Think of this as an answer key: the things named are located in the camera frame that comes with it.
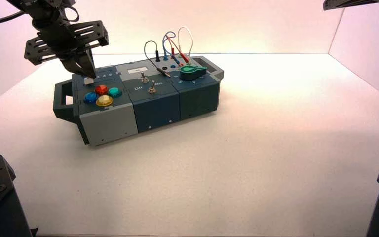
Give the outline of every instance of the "white table surface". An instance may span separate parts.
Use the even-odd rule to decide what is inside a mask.
[[[40,234],[364,236],[379,92],[329,55],[206,55],[216,112],[98,147],[52,111],[52,61],[0,97],[0,154]],[[143,59],[95,55],[96,66]]]

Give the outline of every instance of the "white wall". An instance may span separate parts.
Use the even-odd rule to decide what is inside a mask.
[[[110,45],[95,54],[142,53],[144,42],[181,25],[193,31],[193,52],[327,53],[341,17],[320,0],[78,0],[75,7],[81,22],[103,20],[108,29]],[[0,17],[14,12],[0,1]],[[29,16],[0,24],[0,95],[38,68],[23,58],[35,33]]]
[[[18,10],[0,0],[0,18]],[[29,16],[18,17],[0,24],[0,95],[32,73],[38,66],[24,59],[27,40],[36,36]]]
[[[345,9],[330,54],[379,91],[379,3]]]
[[[198,53],[327,53],[341,9],[322,0],[87,0],[82,21],[102,19],[110,45],[95,53],[142,53],[148,40],[190,27]]]

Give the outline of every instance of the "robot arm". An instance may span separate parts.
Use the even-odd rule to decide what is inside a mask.
[[[379,0],[325,0],[323,3],[323,9],[326,11],[335,8],[358,6],[377,2],[379,2]]]
[[[75,0],[7,0],[14,7],[29,14],[38,30],[37,37],[27,41],[24,58],[34,65],[59,58],[72,73],[95,78],[92,48],[108,45],[108,33],[102,21],[70,24],[65,9]]]

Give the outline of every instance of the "yellow button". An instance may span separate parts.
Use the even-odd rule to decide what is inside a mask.
[[[108,106],[113,103],[113,98],[107,95],[101,95],[97,99],[97,105],[98,106]]]

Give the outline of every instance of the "green knob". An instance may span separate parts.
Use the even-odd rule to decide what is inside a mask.
[[[207,73],[206,67],[194,67],[194,66],[183,66],[179,68],[181,73],[181,80],[191,81],[197,80],[200,76]]]

